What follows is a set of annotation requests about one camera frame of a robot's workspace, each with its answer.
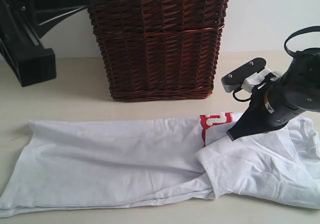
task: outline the woven basket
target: woven basket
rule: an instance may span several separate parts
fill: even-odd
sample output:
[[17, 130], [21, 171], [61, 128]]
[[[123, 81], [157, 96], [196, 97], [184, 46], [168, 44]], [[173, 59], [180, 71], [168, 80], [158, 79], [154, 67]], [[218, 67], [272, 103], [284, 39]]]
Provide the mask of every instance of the woven basket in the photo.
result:
[[228, 0], [103, 0], [88, 11], [119, 101], [212, 94]]

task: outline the red logo on shirt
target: red logo on shirt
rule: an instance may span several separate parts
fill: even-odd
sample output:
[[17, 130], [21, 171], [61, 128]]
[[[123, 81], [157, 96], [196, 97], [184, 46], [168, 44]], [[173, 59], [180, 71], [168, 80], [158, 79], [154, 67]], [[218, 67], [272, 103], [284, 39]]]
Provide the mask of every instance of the red logo on shirt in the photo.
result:
[[212, 126], [218, 126], [232, 122], [231, 112], [211, 115], [201, 115], [202, 139], [206, 141], [206, 130]]

